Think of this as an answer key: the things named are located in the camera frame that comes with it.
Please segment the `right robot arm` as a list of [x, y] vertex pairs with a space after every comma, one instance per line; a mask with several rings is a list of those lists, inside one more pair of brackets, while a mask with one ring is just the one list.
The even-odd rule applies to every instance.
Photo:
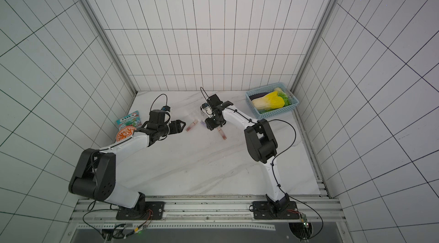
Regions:
[[273, 214], [284, 211], [290, 199], [281, 190], [280, 180], [277, 178], [278, 143], [269, 122], [265, 119], [250, 118], [231, 102], [223, 102], [215, 94], [206, 99], [206, 102], [200, 106], [200, 110], [207, 115], [205, 124], [209, 130], [215, 130], [227, 124], [232, 124], [242, 130], [250, 157], [260, 164], [267, 188], [268, 208]]

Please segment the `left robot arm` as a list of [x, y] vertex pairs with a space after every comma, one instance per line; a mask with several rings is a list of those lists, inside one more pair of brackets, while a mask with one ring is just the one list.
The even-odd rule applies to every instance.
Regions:
[[185, 126], [182, 120], [172, 121], [168, 110], [152, 110], [149, 119], [126, 139], [105, 148], [84, 150], [70, 180], [69, 192], [127, 209], [143, 206], [145, 198], [140, 192], [117, 182], [118, 165], [168, 135], [182, 133]]

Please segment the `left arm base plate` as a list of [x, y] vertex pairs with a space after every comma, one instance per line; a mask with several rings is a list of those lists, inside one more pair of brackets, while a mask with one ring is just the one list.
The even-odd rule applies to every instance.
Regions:
[[119, 207], [116, 219], [117, 220], [161, 220], [163, 216], [165, 203], [162, 201], [145, 202], [136, 205], [134, 208]]

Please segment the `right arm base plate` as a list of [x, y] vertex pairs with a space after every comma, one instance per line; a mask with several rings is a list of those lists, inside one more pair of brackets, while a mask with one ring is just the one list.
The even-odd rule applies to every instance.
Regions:
[[254, 201], [249, 206], [255, 220], [299, 220], [299, 212], [295, 202], [274, 205], [268, 201]]

